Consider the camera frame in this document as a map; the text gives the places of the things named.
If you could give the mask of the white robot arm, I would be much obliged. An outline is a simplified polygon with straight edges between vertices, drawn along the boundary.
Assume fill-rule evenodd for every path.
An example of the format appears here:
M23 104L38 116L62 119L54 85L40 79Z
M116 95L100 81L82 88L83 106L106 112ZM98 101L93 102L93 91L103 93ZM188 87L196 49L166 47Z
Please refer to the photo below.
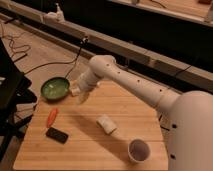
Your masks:
M169 171L213 171L213 95L179 94L118 67L111 55L95 55L71 89L80 102L108 78L170 118Z

